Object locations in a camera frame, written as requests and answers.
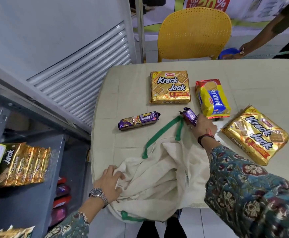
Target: tabletop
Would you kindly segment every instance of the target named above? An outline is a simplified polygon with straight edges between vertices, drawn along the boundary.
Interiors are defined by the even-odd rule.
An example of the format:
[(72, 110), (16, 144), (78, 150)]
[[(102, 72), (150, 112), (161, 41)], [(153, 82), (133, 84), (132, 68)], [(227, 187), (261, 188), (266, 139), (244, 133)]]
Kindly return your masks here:
[[(187, 70), (191, 102), (188, 104), (150, 104), (150, 72)], [(289, 59), (245, 59), (176, 61), (115, 66), (103, 82), (98, 96), (91, 134), (91, 169), (93, 182), (105, 168), (119, 166), (127, 157), (140, 157), (146, 142), (164, 125), (178, 116), (183, 107), (201, 113), (195, 95), (195, 82), (219, 79), (231, 117), (214, 122), (222, 128), (249, 104), (289, 133)], [(157, 111), (156, 124), (120, 131), (123, 118)], [(176, 127), (161, 138), (174, 137)], [(220, 131), (216, 139), (238, 154), (248, 157)], [(265, 166), (268, 172), (289, 180), (289, 142)]]

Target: silver watch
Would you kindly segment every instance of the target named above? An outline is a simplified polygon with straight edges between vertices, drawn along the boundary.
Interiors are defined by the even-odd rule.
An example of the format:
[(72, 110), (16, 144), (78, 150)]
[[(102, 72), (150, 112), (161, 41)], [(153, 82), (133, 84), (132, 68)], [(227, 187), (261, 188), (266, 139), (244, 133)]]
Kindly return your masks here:
[(92, 189), (91, 192), (89, 192), (88, 197), (100, 197), (104, 201), (105, 205), (103, 208), (105, 208), (108, 205), (108, 200), (101, 188), (95, 188)]

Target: black bracelet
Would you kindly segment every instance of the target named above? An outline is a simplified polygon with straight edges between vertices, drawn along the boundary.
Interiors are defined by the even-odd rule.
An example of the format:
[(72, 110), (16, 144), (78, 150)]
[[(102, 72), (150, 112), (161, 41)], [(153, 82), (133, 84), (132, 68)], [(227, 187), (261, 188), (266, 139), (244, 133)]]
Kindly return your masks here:
[(211, 138), (215, 139), (213, 135), (202, 135), (202, 136), (199, 136), (199, 137), (198, 137), (198, 144), (201, 145), (202, 148), (204, 148), (204, 147), (203, 147), (203, 145), (201, 144), (201, 140), (202, 140), (204, 137), (211, 137)]

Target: red discount sign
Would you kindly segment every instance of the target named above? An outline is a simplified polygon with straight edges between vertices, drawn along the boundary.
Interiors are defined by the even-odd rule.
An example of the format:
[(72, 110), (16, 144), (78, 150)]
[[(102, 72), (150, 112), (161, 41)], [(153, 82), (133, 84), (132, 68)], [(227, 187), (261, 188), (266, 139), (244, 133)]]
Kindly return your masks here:
[(230, 0), (187, 0), (186, 8), (189, 7), (209, 7), (226, 11)]

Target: white tote bag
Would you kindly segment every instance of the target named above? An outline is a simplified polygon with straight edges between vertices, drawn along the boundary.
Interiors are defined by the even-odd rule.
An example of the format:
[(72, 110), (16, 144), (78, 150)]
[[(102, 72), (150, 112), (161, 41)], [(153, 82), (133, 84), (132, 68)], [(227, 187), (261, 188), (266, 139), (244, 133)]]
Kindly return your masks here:
[[(209, 161), (190, 129), (178, 116), (146, 144), (142, 157), (127, 157), (115, 170), (125, 175), (117, 186), (123, 189), (110, 212), (124, 222), (165, 221), (177, 209), (204, 203), (209, 179)], [(179, 124), (174, 138), (158, 138)]]

